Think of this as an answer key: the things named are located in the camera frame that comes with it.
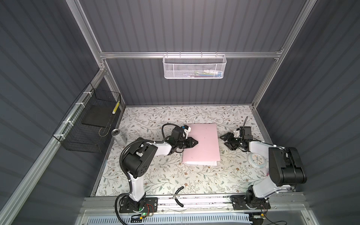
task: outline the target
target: pink paper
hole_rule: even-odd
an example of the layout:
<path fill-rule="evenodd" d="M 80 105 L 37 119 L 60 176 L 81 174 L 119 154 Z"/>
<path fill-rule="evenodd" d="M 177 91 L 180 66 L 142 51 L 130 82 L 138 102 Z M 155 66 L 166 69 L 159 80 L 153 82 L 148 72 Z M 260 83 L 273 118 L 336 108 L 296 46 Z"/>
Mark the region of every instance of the pink paper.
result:
<path fill-rule="evenodd" d="M 194 138 L 199 143 L 192 148 L 184 150 L 183 163 L 212 166 L 216 165 L 216 161 L 220 161 L 220 150 L 219 141 L 217 139 L 216 124 L 193 123 L 187 125 L 191 127 L 189 137 Z"/>

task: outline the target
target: yellow marker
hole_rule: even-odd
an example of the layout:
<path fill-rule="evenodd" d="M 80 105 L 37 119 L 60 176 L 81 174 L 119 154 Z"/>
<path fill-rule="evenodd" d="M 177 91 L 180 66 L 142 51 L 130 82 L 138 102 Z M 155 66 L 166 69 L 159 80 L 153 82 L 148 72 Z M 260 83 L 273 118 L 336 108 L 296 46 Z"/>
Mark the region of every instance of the yellow marker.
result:
<path fill-rule="evenodd" d="M 120 101 L 118 101 L 118 102 L 116 103 L 116 106 L 115 106 L 115 108 L 114 108 L 114 110 L 113 110 L 113 114 L 116 113 L 116 110 L 117 110 L 117 108 L 119 108 L 119 105 L 120 105 Z"/>

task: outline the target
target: corrugated wall panel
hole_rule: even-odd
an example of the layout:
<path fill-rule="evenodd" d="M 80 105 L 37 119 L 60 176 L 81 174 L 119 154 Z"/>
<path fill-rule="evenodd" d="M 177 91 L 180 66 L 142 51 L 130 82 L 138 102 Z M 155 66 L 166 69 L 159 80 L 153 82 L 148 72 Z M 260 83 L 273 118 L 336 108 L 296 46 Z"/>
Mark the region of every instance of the corrugated wall panel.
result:
<path fill-rule="evenodd" d="M 0 208 L 98 69 L 65 1 L 0 1 Z M 103 157 L 61 148 L 13 224 L 73 224 Z"/>
<path fill-rule="evenodd" d="M 318 1 L 261 100 L 275 144 L 297 147 L 298 185 L 321 224 L 360 219 L 360 2 Z"/>
<path fill-rule="evenodd" d="M 305 0 L 80 2 L 103 51 L 277 51 Z"/>
<path fill-rule="evenodd" d="M 108 59 L 127 105 L 251 103 L 273 59 L 228 59 L 223 79 L 165 79 L 161 59 Z"/>

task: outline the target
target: floral pattern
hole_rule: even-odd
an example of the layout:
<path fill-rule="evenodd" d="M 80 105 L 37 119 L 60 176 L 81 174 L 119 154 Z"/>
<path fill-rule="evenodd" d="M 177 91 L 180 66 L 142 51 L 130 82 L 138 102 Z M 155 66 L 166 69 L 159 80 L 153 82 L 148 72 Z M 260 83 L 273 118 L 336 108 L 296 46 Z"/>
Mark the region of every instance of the floral pattern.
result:
<path fill-rule="evenodd" d="M 255 138 L 263 140 L 249 106 L 191 106 L 191 107 L 132 107 L 126 108 L 119 129 L 128 143 L 138 137 L 162 140 L 161 126 L 170 122 L 216 123 L 218 137 L 242 126 L 245 118 Z M 164 128 L 165 135 L 172 131 Z M 188 165 L 182 163 L 182 154 L 155 156 L 144 175 L 144 188 L 148 195 L 174 194 L 181 186 L 182 194 L 243 193 L 254 182 L 266 177 L 265 168 L 255 169 L 247 162 L 249 153 L 229 150 L 219 139 L 220 159 L 217 166 Z M 129 184 L 119 166 L 122 148 L 113 145 L 96 196 L 115 196 L 129 192 Z"/>

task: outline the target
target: white mesh basket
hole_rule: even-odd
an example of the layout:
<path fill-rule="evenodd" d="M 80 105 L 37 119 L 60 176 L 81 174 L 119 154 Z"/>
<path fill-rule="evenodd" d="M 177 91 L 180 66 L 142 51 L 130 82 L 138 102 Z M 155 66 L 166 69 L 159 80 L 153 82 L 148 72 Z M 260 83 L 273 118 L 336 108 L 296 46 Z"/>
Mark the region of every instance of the white mesh basket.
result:
<path fill-rule="evenodd" d="M 226 66 L 225 55 L 164 55 L 166 79 L 221 79 Z"/>

